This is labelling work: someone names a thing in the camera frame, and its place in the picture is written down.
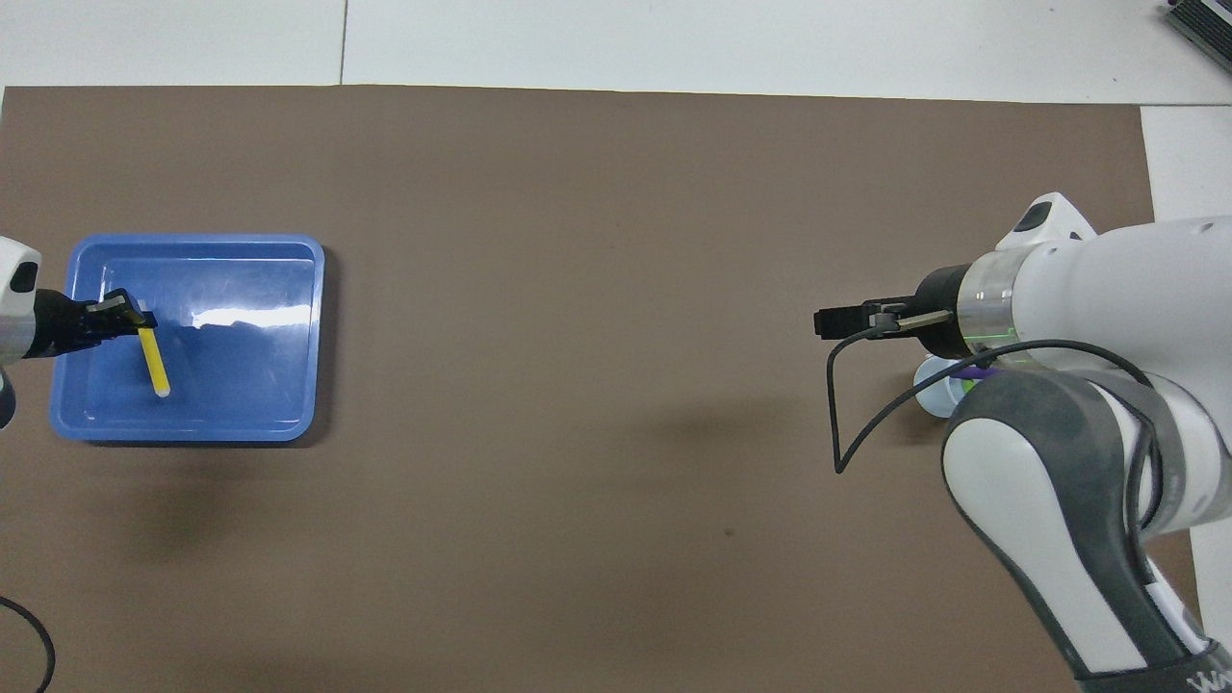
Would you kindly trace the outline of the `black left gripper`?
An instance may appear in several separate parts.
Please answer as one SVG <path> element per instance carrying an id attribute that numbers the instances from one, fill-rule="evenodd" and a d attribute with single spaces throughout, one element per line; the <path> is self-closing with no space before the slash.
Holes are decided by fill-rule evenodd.
<path id="1" fill-rule="evenodd" d="M 142 329 L 156 329 L 154 313 L 144 313 L 124 289 L 103 293 L 100 301 L 75 301 L 51 289 L 34 292 L 34 359 L 100 346 Z"/>

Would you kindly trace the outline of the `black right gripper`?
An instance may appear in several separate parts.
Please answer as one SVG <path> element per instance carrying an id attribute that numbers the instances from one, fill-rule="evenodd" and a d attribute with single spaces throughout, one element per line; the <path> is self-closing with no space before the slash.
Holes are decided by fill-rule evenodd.
<path id="1" fill-rule="evenodd" d="M 899 330 L 899 321 L 872 321 L 876 313 L 903 314 L 912 319 L 925 313 L 947 312 L 947 321 L 912 330 L 929 354 L 961 360 L 972 356 L 958 324 L 958 293 L 971 264 L 950 265 L 928 273 L 908 301 L 864 301 L 860 305 L 814 312 L 814 333 L 821 339 L 885 339 Z"/>

